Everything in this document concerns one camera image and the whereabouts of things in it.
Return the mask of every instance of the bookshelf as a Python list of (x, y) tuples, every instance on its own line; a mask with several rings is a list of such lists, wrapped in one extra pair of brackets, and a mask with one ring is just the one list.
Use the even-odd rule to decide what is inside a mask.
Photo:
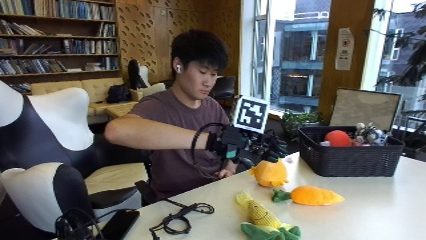
[(0, 1), (0, 80), (120, 77), (115, 11), (116, 0)]

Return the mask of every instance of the brown t-shirt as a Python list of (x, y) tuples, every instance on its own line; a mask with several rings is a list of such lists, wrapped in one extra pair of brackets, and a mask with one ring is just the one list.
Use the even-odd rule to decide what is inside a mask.
[[(225, 111), (213, 98), (204, 99), (201, 106), (192, 109), (179, 101), (171, 89), (144, 97), (129, 113), (196, 131), (208, 123), (229, 123)], [(209, 127), (204, 132), (220, 132), (220, 129)], [(160, 197), (172, 197), (212, 182), (193, 166), (191, 150), (156, 150), (151, 159), (151, 186)], [(209, 174), (220, 170), (221, 159), (209, 151), (196, 150), (196, 161)]]

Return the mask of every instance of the black basket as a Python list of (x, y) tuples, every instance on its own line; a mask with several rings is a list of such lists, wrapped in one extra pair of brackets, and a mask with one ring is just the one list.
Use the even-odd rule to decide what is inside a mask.
[(300, 156), (312, 170), (324, 177), (392, 177), (394, 175), (404, 143), (388, 137), (386, 146), (325, 147), (320, 145), (325, 135), (342, 130), (354, 135), (357, 128), (302, 127), (300, 135)]

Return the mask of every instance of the black phone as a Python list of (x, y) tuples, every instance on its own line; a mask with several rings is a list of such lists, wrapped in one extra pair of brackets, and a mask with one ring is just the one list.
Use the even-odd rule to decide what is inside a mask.
[(105, 240), (123, 240), (139, 218), (139, 215), (139, 211), (119, 210), (101, 229), (104, 238), (100, 234), (96, 238)]

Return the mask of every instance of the wall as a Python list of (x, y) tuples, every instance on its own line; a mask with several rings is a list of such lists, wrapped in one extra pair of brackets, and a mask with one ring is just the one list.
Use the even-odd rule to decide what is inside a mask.
[(131, 59), (149, 68), (149, 82), (172, 78), (171, 43), (181, 32), (215, 32), (231, 49), (224, 74), (237, 75), (240, 54), (240, 0), (117, 0), (123, 76)]
[[(360, 89), (365, 66), (368, 35), (373, 17), (374, 1), (333, 0), (329, 18), (326, 52), (322, 70), (318, 110), (330, 119), (336, 92), (340, 87)], [(350, 28), (354, 35), (354, 51), (350, 71), (336, 70), (338, 29)]]

